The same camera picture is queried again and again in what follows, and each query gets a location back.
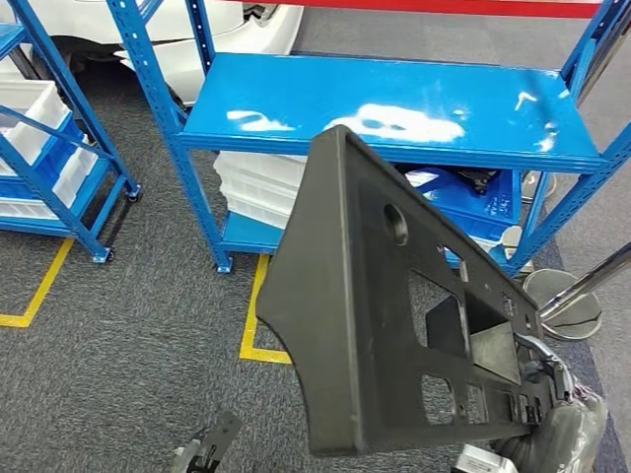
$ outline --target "round hole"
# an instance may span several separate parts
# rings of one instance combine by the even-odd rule
[[[403,246],[408,243],[408,224],[400,210],[392,204],[388,204],[384,207],[383,214],[395,244]]]

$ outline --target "black plastic car part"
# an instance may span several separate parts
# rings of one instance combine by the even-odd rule
[[[513,337],[541,335],[535,304],[343,126],[312,142],[257,313],[297,370],[316,454],[520,436],[552,403]]]

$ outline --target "red wall stripe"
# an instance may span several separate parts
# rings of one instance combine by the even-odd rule
[[[549,18],[592,18],[599,6],[599,3],[590,0],[282,0],[282,3],[306,7]]]

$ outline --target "white stacked tray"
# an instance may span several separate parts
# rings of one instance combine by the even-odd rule
[[[223,151],[214,169],[230,211],[284,229],[304,172],[304,157]]]
[[[51,128],[57,129],[70,111],[60,99],[53,81],[0,81],[0,103]],[[0,114],[0,132],[25,161],[32,165],[42,151],[48,133]],[[0,157],[0,176],[16,175]]]
[[[87,143],[88,137],[84,136],[83,142]],[[53,192],[66,207],[72,207],[85,177],[90,174],[97,160],[97,155],[94,153],[77,148],[61,170],[53,186]],[[0,217],[57,220],[46,204],[36,199],[0,198]]]

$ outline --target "yellow tape line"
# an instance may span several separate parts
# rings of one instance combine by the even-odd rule
[[[255,348],[254,346],[257,328],[256,300],[259,290],[260,290],[260,286],[267,274],[267,267],[269,265],[269,255],[259,255],[258,263],[257,263],[257,269],[254,273],[254,281],[252,283],[252,292],[250,295],[250,304],[248,306],[248,316],[245,318],[245,326],[243,328],[243,338],[241,339],[241,349],[239,351],[239,357],[244,360],[254,360],[257,362],[291,365],[291,359],[288,352]]]
[[[0,326],[15,328],[29,327],[35,318],[35,315],[37,314],[37,311],[39,310],[39,307],[44,301],[44,298],[48,294],[51,286],[52,286],[55,278],[57,277],[57,273],[59,273],[61,265],[63,264],[66,257],[68,256],[69,251],[70,251],[70,248],[72,247],[72,243],[74,242],[75,241],[72,238],[66,238],[61,244],[60,249],[57,251],[57,254],[55,255],[53,262],[51,263],[51,266],[48,267],[48,271],[46,271],[44,279],[39,283],[39,287],[37,288],[37,291],[35,292],[35,295],[32,296],[32,299],[30,300],[30,303],[28,304],[28,307],[26,307],[26,310],[25,310],[23,314],[12,315],[8,313],[0,313]]]

